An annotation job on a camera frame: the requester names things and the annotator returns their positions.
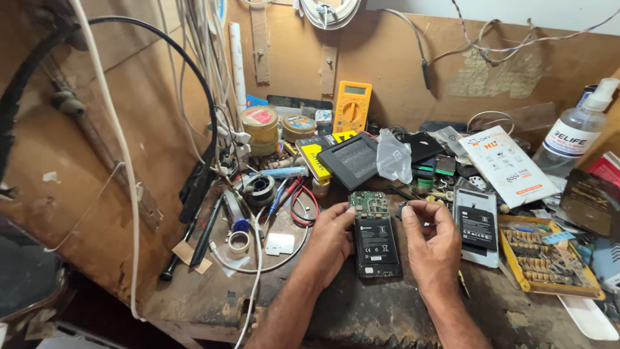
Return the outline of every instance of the wooden wall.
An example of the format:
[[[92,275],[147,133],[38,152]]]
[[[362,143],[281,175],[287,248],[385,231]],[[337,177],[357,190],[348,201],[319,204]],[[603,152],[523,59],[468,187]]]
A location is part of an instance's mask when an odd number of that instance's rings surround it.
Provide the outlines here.
[[[155,2],[84,1],[90,16],[124,14],[159,23]],[[0,12],[0,87],[32,48],[22,40],[27,24],[15,9]],[[463,43],[457,20],[409,16],[418,27],[427,60]],[[169,23],[175,16],[168,15]],[[323,42],[332,32],[313,27],[291,6],[267,6],[269,84],[255,82],[252,32],[247,5],[230,0],[228,21],[241,24],[247,92],[335,100],[321,94]],[[157,283],[170,249],[179,241],[182,227],[177,216],[177,192],[195,158],[179,121],[166,46],[152,35],[122,25],[95,28],[99,50],[104,53],[107,78],[136,173],[157,200],[164,214],[155,232],[141,224],[141,257],[138,304],[143,304]],[[482,23],[468,21],[469,34]],[[485,36],[494,47],[520,41],[526,28],[500,25]],[[564,30],[537,29],[535,37],[566,35]],[[620,66],[620,38],[585,34],[563,41],[539,43],[522,49],[513,59],[491,68],[476,52],[461,51],[430,65],[432,90],[427,91],[420,71],[414,35],[400,18],[382,12],[360,11],[340,30],[336,83],[341,80],[373,84],[371,116],[384,125],[415,130],[424,120],[467,121],[476,112],[505,111],[553,101],[556,113],[575,103],[583,86],[611,76]],[[173,32],[180,39],[180,30]],[[89,117],[105,127],[107,117],[94,80],[88,54],[61,47],[55,52],[64,73],[76,87]],[[176,58],[177,71],[180,58]],[[186,78],[187,114],[204,130],[207,106],[197,80]],[[38,72],[31,80],[16,125],[17,141],[5,182],[20,194],[0,203],[0,211],[13,218],[45,245],[54,247],[82,216],[96,197],[109,172],[102,166],[78,126],[48,103],[51,88]],[[539,120],[551,124],[556,115]],[[529,121],[521,129],[535,128]],[[206,139],[198,139],[204,150]],[[43,182],[44,173],[56,171],[58,182]],[[131,279],[131,212],[128,198],[112,182],[75,235],[59,249],[70,263],[123,301],[129,298]]]
[[[334,31],[315,28],[300,19],[291,6],[268,5],[271,81],[257,84],[248,6],[240,1],[229,3],[228,20],[241,25],[248,94],[262,98],[279,94],[335,103],[337,96],[322,95],[320,89],[323,42],[335,35]],[[457,19],[408,17],[420,32],[427,60],[464,42]],[[467,33],[477,37],[482,24],[466,21]],[[425,120],[466,122],[481,111],[506,111],[544,102],[554,102],[557,115],[539,120],[539,125],[530,120],[519,124],[517,120],[517,131],[551,125],[559,112],[576,103],[584,86],[611,76],[620,67],[620,37],[612,35],[583,34],[570,40],[536,43],[496,68],[464,44],[453,54],[430,63],[432,88],[427,91],[414,33],[401,18],[387,12],[358,11],[351,23],[338,31],[336,84],[341,80],[371,83],[369,115],[384,125],[403,125],[410,130],[417,130]],[[494,48],[511,47],[526,33],[523,25],[500,24],[487,29],[484,40]],[[570,33],[537,28],[533,38]],[[495,53],[491,57],[505,55]]]

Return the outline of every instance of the white bottle cap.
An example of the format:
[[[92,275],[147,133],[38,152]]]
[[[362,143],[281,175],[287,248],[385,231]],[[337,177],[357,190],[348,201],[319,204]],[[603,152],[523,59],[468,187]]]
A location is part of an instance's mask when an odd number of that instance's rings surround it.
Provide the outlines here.
[[[582,108],[595,112],[602,112],[607,109],[607,106],[611,103],[611,96],[618,88],[618,84],[620,84],[618,79],[602,79],[596,91],[583,102]]]

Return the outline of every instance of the blue cap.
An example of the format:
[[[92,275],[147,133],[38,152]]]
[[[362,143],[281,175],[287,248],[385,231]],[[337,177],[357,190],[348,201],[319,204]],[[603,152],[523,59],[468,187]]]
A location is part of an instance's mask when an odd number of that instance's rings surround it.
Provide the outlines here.
[[[232,225],[233,232],[246,232],[250,230],[250,222],[247,219],[237,218],[237,222]]]

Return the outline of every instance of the wooden workbench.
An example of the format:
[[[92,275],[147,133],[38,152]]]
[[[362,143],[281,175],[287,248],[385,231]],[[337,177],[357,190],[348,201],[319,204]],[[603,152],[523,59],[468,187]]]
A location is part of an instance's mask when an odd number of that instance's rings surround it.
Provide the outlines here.
[[[331,195],[330,202],[347,200],[344,193]],[[392,211],[402,201],[399,196],[388,198]],[[212,206],[212,199],[204,203],[202,220],[206,221]],[[309,215],[314,215],[314,208]],[[360,280],[354,259],[349,258],[334,282],[319,297],[304,347],[438,347],[439,338],[409,268],[402,224],[394,219],[393,226],[404,276]],[[211,239],[220,246],[227,231],[227,223],[220,219]],[[269,232],[295,234],[297,246],[304,230],[292,224],[288,206],[285,206]],[[255,269],[254,244],[251,246],[251,261],[245,268]],[[261,275],[254,312],[256,322],[264,318],[298,257]],[[284,258],[286,255],[265,256],[263,267]],[[464,298],[464,303],[494,348],[512,349],[519,345],[551,348],[552,344],[556,348],[617,348],[617,342],[587,339],[556,296],[524,293],[512,286],[499,269],[490,270],[462,261],[461,271],[471,294],[470,299]],[[215,261],[204,275],[180,265],[171,283],[160,282],[145,307],[145,317],[187,348],[201,348],[193,338],[236,342],[246,318],[254,279],[255,274],[242,273],[228,278]]]

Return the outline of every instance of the spray bottle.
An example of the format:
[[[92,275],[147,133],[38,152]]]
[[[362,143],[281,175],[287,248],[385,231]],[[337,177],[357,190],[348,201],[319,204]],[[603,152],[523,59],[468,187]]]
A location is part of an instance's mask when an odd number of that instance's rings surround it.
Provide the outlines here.
[[[564,178],[579,158],[601,135],[607,116],[603,111],[611,103],[620,80],[602,79],[582,107],[565,110],[551,128],[532,160],[549,176]]]

